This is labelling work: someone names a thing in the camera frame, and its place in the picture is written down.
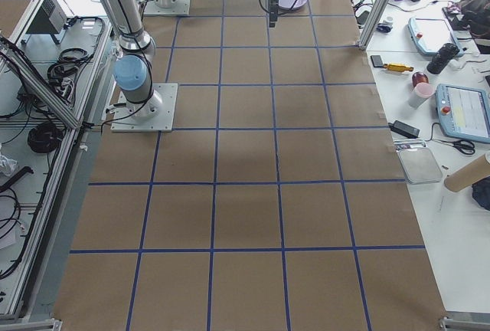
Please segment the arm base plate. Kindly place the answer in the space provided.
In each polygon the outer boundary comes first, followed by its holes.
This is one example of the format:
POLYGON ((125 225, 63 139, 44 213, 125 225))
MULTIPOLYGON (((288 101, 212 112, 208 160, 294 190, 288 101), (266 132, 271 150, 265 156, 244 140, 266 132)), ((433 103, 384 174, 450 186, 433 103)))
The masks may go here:
POLYGON ((127 103, 123 92, 119 92, 119 103, 126 103, 114 113, 115 122, 110 129, 115 133, 171 132, 178 94, 177 83, 155 83, 150 101, 140 110, 135 104, 127 103))
POLYGON ((145 16, 189 16, 191 0, 148 0, 145 16))

